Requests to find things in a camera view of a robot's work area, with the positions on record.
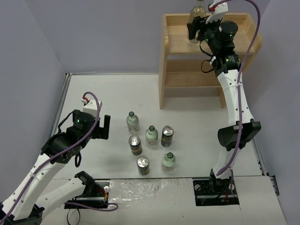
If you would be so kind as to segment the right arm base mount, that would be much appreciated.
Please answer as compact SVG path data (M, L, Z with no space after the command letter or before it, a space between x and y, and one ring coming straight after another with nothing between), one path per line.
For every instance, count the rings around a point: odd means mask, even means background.
M193 188L195 195L195 205L202 206L227 206L239 205L238 194L234 183L232 184L229 179L217 184L215 189L212 189L212 183L209 179L196 179L193 180Z

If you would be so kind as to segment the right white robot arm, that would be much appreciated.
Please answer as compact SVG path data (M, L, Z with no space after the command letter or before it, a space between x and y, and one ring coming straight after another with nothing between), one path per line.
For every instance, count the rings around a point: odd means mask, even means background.
M228 126L218 130L217 137L224 147L210 172L210 187L214 191L229 186L237 155L261 130L246 100L241 62L235 52L234 36L238 25L232 21L209 22L208 17L197 16L187 24L190 40L206 42L211 53L210 64L219 81L228 110Z

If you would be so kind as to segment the clear soda bottle back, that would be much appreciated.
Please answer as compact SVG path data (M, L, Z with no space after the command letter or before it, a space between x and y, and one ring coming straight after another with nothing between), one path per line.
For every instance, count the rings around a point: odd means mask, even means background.
M129 132L138 132L139 131L139 119L138 116L130 111L127 116L127 128Z

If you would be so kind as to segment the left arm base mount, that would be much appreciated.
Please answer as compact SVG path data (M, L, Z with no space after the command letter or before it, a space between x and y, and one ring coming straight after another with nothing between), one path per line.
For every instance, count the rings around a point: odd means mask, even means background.
M96 180L96 187L88 194L86 190L82 195L73 197L68 203L74 202L97 209L108 208L108 192L110 188L109 180Z

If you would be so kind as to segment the clear soda bottle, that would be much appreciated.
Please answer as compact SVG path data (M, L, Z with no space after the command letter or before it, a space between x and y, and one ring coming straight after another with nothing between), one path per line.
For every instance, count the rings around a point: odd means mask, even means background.
M164 154L162 158L162 168L164 171L169 172L174 170L176 167L176 157L172 152Z
M188 23L191 23L193 20L199 21L201 18L204 17L206 17L204 1L197 0L195 6L190 11Z
M139 119L138 116L130 111L127 116L127 128L129 132L138 132L139 131Z
M158 131L151 125L145 132L146 144L150 147L156 147L158 145Z

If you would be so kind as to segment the clear soda bottle front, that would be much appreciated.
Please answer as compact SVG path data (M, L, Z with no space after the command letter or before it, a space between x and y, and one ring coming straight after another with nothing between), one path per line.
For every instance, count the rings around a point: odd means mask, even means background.
M176 157L172 152L164 154L162 158L162 168L164 171L169 172L174 170L176 167Z

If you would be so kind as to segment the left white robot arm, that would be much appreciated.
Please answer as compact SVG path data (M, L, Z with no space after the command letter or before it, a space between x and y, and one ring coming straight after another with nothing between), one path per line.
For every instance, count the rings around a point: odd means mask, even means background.
M41 149L33 168L12 195L0 204L3 225L39 225L53 210L80 195L91 195L98 187L86 172L79 172L67 184L42 195L53 177L72 159L81 162L80 151L90 139L108 139L111 117L105 115L100 127L97 114L74 110L73 125L53 135Z

